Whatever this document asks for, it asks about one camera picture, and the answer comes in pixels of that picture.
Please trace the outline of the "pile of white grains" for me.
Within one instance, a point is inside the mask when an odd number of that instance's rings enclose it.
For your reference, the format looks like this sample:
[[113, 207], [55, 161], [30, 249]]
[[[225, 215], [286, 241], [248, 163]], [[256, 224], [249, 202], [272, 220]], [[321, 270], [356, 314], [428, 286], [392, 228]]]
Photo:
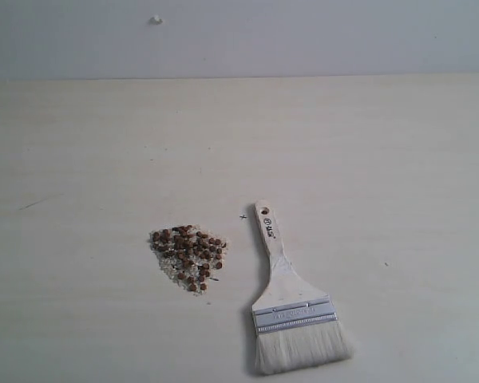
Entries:
[[195, 296], [205, 294], [225, 265], [230, 241], [199, 225], [163, 227], [148, 233], [161, 271]]

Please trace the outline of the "white wooden paint brush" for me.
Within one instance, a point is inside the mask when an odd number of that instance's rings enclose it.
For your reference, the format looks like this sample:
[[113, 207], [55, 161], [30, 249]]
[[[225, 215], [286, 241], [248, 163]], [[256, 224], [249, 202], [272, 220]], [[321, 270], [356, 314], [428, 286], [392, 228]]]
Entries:
[[267, 286], [253, 303], [255, 367], [272, 375], [353, 357], [329, 294], [301, 278], [285, 255], [273, 207], [255, 203], [255, 217], [269, 261]]

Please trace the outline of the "white wall plug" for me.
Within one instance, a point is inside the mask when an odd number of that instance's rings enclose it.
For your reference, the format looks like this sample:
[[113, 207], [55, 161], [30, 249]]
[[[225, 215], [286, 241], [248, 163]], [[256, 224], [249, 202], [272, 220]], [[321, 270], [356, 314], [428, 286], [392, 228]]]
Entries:
[[160, 16], [158, 16], [158, 15], [154, 15], [154, 16], [152, 16], [152, 17], [149, 19], [148, 22], [149, 22], [151, 25], [158, 26], [158, 25], [160, 25], [160, 24], [163, 23], [163, 19], [162, 19]]

